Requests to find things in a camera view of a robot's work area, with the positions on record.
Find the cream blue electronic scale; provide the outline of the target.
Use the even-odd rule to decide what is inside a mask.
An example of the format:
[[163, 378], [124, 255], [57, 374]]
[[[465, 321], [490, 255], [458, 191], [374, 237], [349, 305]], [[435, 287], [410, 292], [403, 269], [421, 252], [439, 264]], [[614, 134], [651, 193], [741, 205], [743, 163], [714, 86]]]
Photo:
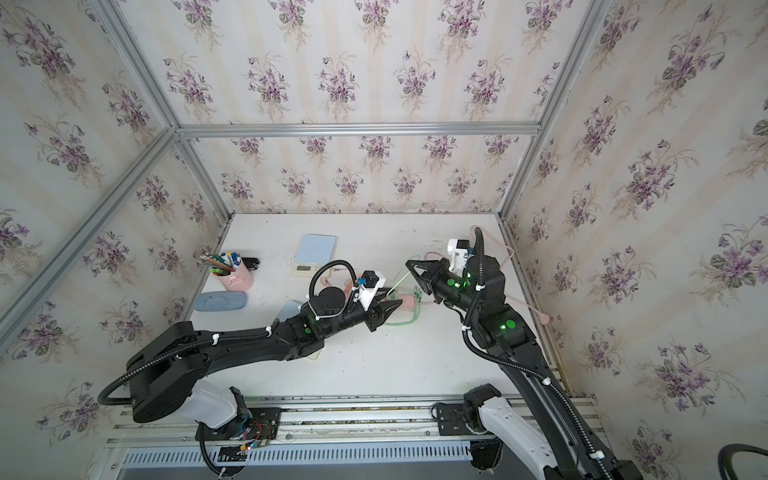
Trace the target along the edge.
[[291, 273], [297, 277], [311, 277], [334, 257], [336, 237], [304, 234], [294, 256]]
[[278, 343], [287, 349], [284, 357], [286, 361], [319, 359], [324, 341], [319, 337], [314, 320], [303, 304], [293, 300], [286, 301], [276, 320], [275, 333]]

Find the pink power strip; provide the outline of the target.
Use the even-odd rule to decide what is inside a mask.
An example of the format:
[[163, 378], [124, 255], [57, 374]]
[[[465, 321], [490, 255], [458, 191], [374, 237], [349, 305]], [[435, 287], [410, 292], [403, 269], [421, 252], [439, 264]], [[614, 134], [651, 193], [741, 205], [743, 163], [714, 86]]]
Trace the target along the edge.
[[401, 305], [398, 307], [397, 312], [399, 314], [409, 314], [413, 317], [418, 317], [421, 313], [424, 298], [417, 293], [404, 294], [398, 297], [401, 301]]

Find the cream blue front electronic scale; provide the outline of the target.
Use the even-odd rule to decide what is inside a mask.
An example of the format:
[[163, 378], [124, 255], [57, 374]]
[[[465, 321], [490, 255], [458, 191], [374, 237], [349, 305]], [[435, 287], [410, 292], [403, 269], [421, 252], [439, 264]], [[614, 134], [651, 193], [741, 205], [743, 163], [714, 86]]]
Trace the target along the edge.
[[275, 333], [278, 343], [287, 349], [284, 357], [286, 361], [319, 359], [324, 341], [319, 337], [314, 320], [303, 304], [293, 300], [286, 301], [276, 320]]

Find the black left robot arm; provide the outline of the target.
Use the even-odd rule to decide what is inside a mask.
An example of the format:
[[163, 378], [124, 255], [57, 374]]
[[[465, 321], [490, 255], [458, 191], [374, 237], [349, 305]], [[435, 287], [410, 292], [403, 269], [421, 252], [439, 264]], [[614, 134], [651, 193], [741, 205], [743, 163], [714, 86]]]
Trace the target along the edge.
[[129, 406], [137, 423], [150, 423], [200, 404], [198, 421], [219, 428], [238, 416], [245, 405], [234, 387], [207, 391], [203, 379], [213, 373], [267, 361], [292, 361], [321, 350], [327, 339], [363, 324], [374, 332], [401, 306], [389, 298], [384, 277], [375, 271], [355, 273], [346, 260], [321, 267], [343, 267], [351, 289], [316, 288], [320, 273], [310, 280], [307, 300], [297, 314], [276, 319], [267, 327], [233, 331], [197, 330], [189, 321], [168, 327], [133, 355], [125, 372], [97, 396], [101, 406]]

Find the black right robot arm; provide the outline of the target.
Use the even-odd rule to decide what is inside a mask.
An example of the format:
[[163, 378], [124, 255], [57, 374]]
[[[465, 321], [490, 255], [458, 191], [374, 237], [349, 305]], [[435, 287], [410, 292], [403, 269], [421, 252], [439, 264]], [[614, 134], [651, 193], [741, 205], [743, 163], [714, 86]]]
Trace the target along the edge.
[[514, 412], [500, 391], [484, 384], [464, 396], [468, 428], [494, 435], [538, 479], [639, 479], [640, 469], [619, 459], [583, 419], [552, 374], [539, 342], [507, 302], [506, 277], [475, 230], [461, 272], [448, 259], [409, 260], [419, 287], [459, 315], [462, 340], [512, 381], [534, 420]]

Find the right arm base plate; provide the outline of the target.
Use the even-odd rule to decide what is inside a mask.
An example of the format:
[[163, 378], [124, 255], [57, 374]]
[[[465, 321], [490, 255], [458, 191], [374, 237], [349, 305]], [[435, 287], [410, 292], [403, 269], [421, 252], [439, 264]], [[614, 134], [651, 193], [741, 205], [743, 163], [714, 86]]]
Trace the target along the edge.
[[441, 437], [483, 435], [487, 431], [478, 423], [473, 423], [464, 406], [459, 403], [436, 402], [431, 405], [430, 416], [437, 423]]

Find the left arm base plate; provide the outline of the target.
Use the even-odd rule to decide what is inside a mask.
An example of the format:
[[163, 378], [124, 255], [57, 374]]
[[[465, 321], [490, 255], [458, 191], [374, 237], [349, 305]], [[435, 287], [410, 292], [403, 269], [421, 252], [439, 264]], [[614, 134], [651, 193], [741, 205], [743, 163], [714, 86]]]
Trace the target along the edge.
[[248, 415], [238, 415], [224, 426], [212, 429], [199, 424], [195, 440], [265, 443], [275, 440], [283, 410], [279, 407], [249, 408]]

